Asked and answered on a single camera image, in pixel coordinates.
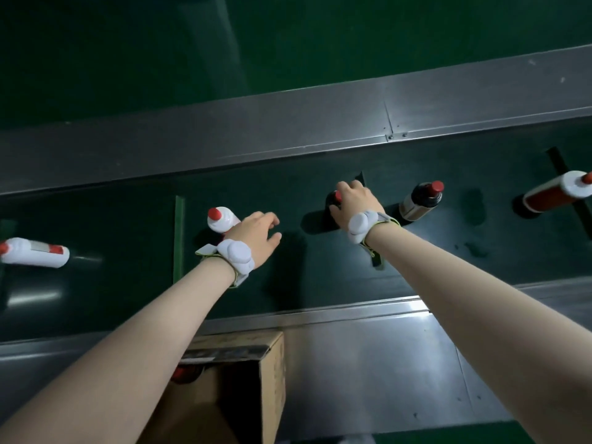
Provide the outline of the steel conveyor side rail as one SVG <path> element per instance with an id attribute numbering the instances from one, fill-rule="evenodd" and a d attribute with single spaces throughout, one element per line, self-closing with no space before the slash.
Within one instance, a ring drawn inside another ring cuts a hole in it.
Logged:
<path id="1" fill-rule="evenodd" d="M 517 285 L 592 330 L 592 276 Z M 280 329 L 280 440 L 513 420 L 418 296 L 206 320 L 214 335 Z M 0 424 L 105 333 L 0 344 Z"/>
<path id="2" fill-rule="evenodd" d="M 592 44 L 0 131 L 0 196 L 592 116 Z"/>

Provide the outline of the white bottle red cap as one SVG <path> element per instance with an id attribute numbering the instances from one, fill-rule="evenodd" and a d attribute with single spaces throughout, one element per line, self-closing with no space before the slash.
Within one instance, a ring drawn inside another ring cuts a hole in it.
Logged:
<path id="1" fill-rule="evenodd" d="M 241 220 L 227 207 L 213 207 L 208 210 L 208 227 L 221 235 L 225 235 Z"/>

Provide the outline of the person's left forearm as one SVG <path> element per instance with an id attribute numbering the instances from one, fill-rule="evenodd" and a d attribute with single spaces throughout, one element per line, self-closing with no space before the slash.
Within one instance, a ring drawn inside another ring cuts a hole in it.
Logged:
<path id="1" fill-rule="evenodd" d="M 202 261 L 17 411 L 0 427 L 0 444 L 135 444 L 234 280 L 226 261 Z"/>

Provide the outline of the person's right forearm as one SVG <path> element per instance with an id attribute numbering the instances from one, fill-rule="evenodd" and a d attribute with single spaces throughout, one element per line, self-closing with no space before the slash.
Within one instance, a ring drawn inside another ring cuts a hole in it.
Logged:
<path id="1" fill-rule="evenodd" d="M 592 444 L 592 332 L 394 223 L 366 244 L 423 300 L 538 444 Z"/>

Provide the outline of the green belt cleat strip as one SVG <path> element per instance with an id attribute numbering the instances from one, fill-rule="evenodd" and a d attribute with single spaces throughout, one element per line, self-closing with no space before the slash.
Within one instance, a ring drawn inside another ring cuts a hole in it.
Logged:
<path id="1" fill-rule="evenodd" d="M 185 198 L 179 195 L 175 196 L 174 210 L 174 250 L 173 250 L 173 269 L 172 282 L 177 283 L 184 275 L 184 235 L 185 235 Z"/>

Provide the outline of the person's right hand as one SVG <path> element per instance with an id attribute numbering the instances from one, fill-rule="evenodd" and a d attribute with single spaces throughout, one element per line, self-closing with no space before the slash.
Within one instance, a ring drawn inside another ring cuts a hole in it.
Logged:
<path id="1" fill-rule="evenodd" d="M 341 230 L 348 231 L 351 217 L 360 212 L 375 211 L 385 213 L 385 209 L 374 194 L 358 180 L 353 180 L 349 183 L 339 181 L 336 188 L 342 195 L 342 219 L 341 227 L 339 227 Z"/>

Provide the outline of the dark green conveyor belt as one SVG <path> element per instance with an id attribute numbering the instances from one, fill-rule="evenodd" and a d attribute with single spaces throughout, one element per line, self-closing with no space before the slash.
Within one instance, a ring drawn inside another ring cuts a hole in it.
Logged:
<path id="1" fill-rule="evenodd" d="M 417 184 L 442 181 L 442 202 L 407 230 L 507 283 L 592 275 L 592 240 L 573 207 L 535 219 L 513 212 L 515 197 L 556 175 L 551 149 L 592 171 L 592 118 L 0 198 L 0 240 L 75 254 L 68 268 L 0 270 L 0 342 L 112 330 L 170 287 L 177 198 L 183 273 L 220 239 L 206 224 L 210 208 L 280 219 L 275 253 L 210 319 L 406 296 L 396 269 L 374 268 L 344 232 L 322 229 L 326 196 L 359 175 L 393 209 Z"/>

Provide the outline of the person's left hand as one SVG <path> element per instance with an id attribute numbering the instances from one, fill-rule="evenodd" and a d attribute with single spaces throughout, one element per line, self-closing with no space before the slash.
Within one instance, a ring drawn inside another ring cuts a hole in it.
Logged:
<path id="1" fill-rule="evenodd" d="M 278 225 L 279 218 L 275 213 L 256 211 L 229 230 L 224 235 L 224 239 L 246 244 L 251 250 L 255 269 L 257 269 L 269 259 L 265 256 L 265 241 L 278 232 L 272 230 Z"/>

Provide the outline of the white bottle dark red label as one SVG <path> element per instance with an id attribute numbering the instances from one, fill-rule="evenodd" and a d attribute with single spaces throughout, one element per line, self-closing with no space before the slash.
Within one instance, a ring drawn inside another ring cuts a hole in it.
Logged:
<path id="1" fill-rule="evenodd" d="M 567 171 L 524 194 L 522 204 L 529 212 L 542 214 L 590 196 L 592 171 Z"/>

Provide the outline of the red capped bottle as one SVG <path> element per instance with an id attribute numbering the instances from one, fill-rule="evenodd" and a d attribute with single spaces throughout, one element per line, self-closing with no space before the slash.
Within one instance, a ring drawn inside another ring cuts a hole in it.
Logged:
<path id="1" fill-rule="evenodd" d="M 177 385 L 191 384 L 202 375 L 204 369 L 204 365 L 179 364 L 171 376 L 171 382 Z"/>

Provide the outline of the brown cardboard box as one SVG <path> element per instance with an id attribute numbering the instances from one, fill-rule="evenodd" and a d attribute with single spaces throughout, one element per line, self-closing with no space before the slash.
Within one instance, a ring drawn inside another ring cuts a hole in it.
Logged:
<path id="1" fill-rule="evenodd" d="M 191 384 L 169 382 L 137 444 L 274 444 L 284 349 L 277 330 L 197 336 L 179 364 L 204 372 Z"/>

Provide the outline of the dark bottle red cap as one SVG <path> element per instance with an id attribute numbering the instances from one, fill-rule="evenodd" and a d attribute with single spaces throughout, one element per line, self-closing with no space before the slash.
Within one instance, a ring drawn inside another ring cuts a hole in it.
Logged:
<path id="1" fill-rule="evenodd" d="M 325 199 L 324 213 L 323 213 L 323 225 L 327 230 L 337 230 L 339 225 L 333 218 L 330 207 L 335 206 L 337 209 L 341 209 L 342 206 L 342 195 L 339 191 L 330 192 Z"/>
<path id="2" fill-rule="evenodd" d="M 445 185 L 440 180 L 419 183 L 398 206 L 401 218 L 415 222 L 436 208 L 442 201 Z"/>

